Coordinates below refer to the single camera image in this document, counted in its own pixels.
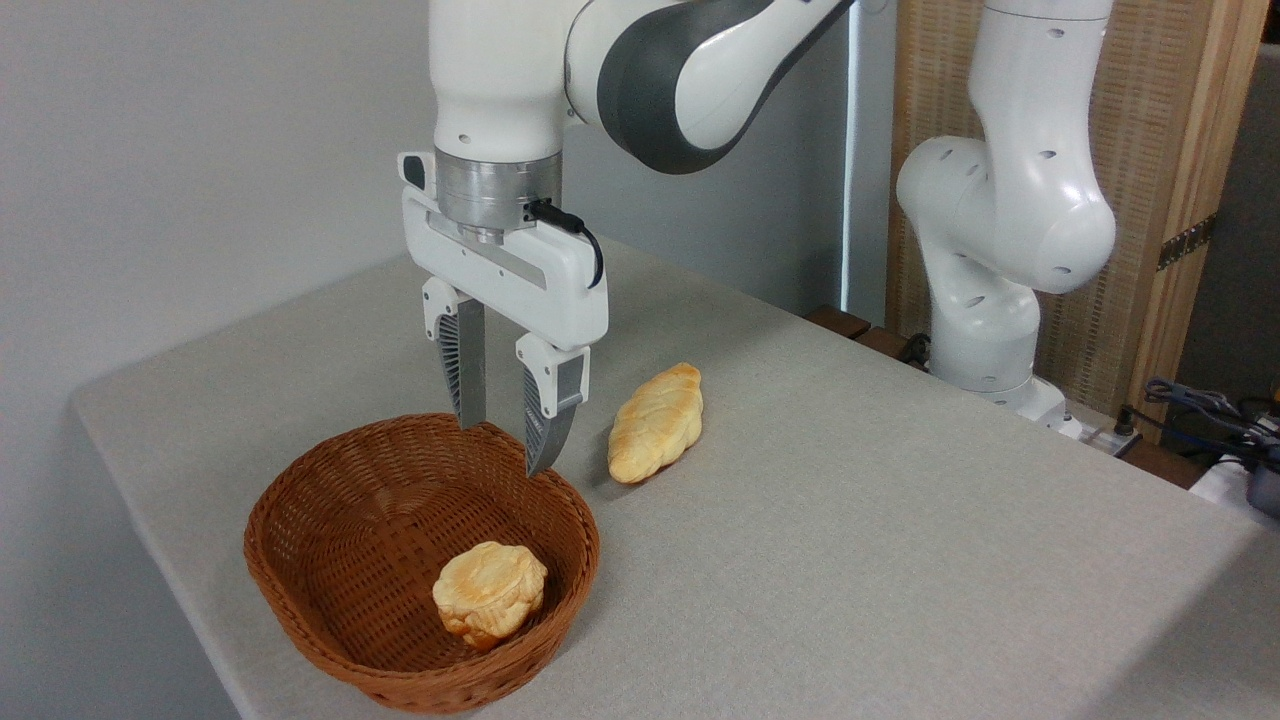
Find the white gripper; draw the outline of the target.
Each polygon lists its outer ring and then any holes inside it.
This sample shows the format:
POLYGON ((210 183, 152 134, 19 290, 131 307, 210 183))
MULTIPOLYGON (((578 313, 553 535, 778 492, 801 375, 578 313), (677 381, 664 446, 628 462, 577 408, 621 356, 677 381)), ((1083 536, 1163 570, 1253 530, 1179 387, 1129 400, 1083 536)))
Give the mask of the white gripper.
POLYGON ((608 288, 596 252, 579 234, 535 218, 561 199, 562 156, 476 161, 402 152, 398 169, 425 331, 436 343, 460 428, 486 418, 485 307, 521 325, 526 474, 547 470, 588 401, 590 348, 608 328, 608 288))

